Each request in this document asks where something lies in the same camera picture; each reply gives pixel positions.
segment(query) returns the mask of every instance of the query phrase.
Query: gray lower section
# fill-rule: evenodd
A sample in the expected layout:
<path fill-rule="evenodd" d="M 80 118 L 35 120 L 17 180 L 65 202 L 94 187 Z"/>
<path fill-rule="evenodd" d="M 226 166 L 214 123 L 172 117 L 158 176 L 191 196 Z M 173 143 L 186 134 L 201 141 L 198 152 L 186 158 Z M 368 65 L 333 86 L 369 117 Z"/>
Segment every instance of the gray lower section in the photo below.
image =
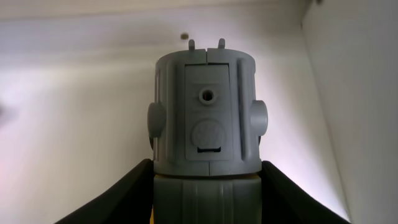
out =
<path fill-rule="evenodd" d="M 154 179 L 154 218 L 164 223 L 261 223 L 261 179 Z"/>

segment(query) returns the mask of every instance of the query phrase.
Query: gray plastic toy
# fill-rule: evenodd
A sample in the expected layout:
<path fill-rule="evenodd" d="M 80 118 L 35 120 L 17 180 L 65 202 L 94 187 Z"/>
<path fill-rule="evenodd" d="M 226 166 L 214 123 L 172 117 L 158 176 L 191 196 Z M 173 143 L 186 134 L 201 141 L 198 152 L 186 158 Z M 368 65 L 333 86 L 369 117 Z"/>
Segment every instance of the gray plastic toy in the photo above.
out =
<path fill-rule="evenodd" d="M 259 136 L 267 108 L 256 100 L 254 59 L 188 49 L 156 64 L 148 109 L 154 150 L 154 218 L 163 223 L 260 223 Z"/>

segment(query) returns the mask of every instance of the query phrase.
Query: black slot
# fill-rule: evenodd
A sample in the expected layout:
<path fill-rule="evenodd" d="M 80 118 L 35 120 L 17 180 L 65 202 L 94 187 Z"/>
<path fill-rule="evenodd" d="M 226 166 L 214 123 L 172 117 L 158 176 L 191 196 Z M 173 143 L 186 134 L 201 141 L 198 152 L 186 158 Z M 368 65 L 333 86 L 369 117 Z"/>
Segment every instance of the black slot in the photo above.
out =
<path fill-rule="evenodd" d="M 200 149 L 198 147 L 198 152 L 202 153 L 202 152 L 221 152 L 221 147 L 219 147 L 218 149 Z"/>

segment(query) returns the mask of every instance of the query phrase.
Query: gray plastic part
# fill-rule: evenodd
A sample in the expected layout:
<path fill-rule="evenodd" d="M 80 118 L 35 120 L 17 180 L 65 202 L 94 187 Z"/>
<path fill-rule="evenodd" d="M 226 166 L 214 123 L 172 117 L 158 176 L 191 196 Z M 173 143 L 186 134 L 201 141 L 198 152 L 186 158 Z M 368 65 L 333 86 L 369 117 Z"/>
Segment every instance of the gray plastic part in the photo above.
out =
<path fill-rule="evenodd" d="M 190 40 L 189 50 L 157 62 L 156 105 L 148 110 L 155 173 L 217 176 L 261 170 L 258 137 L 267 129 L 267 110 L 256 101 L 255 62 L 224 47 L 221 39 L 218 49 L 195 50 Z M 201 99 L 204 93 L 211 100 Z"/>
<path fill-rule="evenodd" d="M 261 223 L 261 179 L 169 179 L 155 176 L 154 222 Z"/>

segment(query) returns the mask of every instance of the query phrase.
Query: white panel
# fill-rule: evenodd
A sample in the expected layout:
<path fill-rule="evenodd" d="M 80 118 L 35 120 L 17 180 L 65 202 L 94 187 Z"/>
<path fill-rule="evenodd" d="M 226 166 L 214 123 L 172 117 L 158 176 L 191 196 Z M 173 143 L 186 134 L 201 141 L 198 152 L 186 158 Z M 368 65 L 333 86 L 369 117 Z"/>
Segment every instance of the white panel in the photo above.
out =
<path fill-rule="evenodd" d="M 285 4 L 0 22 L 0 222 L 48 223 L 152 157 L 156 60 L 226 47 L 256 59 L 269 110 L 261 157 L 347 217 L 297 18 Z"/>
<path fill-rule="evenodd" d="M 398 1 L 324 1 L 304 31 L 353 223 L 398 222 Z"/>

